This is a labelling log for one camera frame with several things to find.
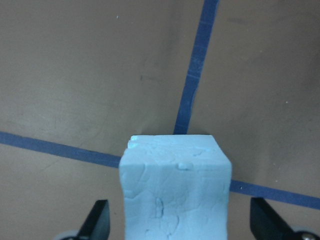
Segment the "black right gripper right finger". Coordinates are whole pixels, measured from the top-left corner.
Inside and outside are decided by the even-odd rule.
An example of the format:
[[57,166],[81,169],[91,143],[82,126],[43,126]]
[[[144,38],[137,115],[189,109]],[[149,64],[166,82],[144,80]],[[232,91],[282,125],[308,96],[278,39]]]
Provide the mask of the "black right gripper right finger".
[[250,200],[249,226],[256,240],[295,240],[296,233],[264,198]]

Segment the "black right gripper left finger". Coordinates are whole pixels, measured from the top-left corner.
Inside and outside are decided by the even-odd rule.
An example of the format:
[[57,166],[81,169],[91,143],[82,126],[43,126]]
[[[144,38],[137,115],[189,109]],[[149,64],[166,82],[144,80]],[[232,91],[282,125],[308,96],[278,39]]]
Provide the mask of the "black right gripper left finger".
[[97,200],[76,238],[78,240],[107,240],[110,235],[110,228],[109,202],[107,199]]

